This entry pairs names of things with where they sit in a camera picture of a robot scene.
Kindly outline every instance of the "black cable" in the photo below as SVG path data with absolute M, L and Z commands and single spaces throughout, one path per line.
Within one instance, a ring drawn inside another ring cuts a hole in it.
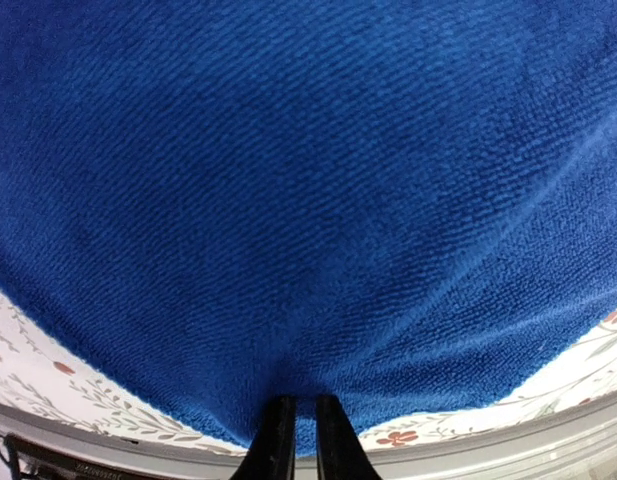
M 38 480 L 39 476 L 35 473 L 23 473 L 19 468 L 19 455 L 17 450 L 13 447 L 12 443 L 8 440 L 8 437 L 4 437 L 0 434 L 0 440 L 6 451 L 8 452 L 8 458 L 6 458 L 1 451 L 0 446 L 0 459 L 10 470 L 10 477 L 12 480 Z

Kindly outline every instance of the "white surface with floral print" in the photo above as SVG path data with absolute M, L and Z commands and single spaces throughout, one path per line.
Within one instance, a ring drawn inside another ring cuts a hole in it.
M 508 398 L 488 408 L 417 413 L 364 432 L 366 451 L 463 438 L 617 390 L 617 310 Z M 45 335 L 0 293 L 0 403 L 102 435 L 243 455 L 180 424 Z

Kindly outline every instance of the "gray rim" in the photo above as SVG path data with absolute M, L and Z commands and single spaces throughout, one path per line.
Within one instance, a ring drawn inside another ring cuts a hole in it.
M 0 432 L 96 463 L 164 477 L 225 479 L 241 458 L 149 442 L 137 445 L 67 427 L 0 404 Z M 461 440 L 369 453 L 385 479 L 565 478 L 591 459 L 617 455 L 617 391 L 580 407 Z M 315 459 L 297 480 L 316 478 Z

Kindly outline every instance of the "clip jaw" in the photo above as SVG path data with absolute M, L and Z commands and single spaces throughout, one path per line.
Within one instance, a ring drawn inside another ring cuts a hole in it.
M 293 480 L 295 477 L 293 397 L 272 400 L 246 458 L 231 480 Z M 381 480 L 368 461 L 339 399 L 317 398 L 319 480 Z

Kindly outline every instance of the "blue fabric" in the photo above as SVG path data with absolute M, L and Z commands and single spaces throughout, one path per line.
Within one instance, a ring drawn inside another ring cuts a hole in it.
M 617 306 L 617 0 L 0 0 L 0 287 L 227 440 L 496 401 Z

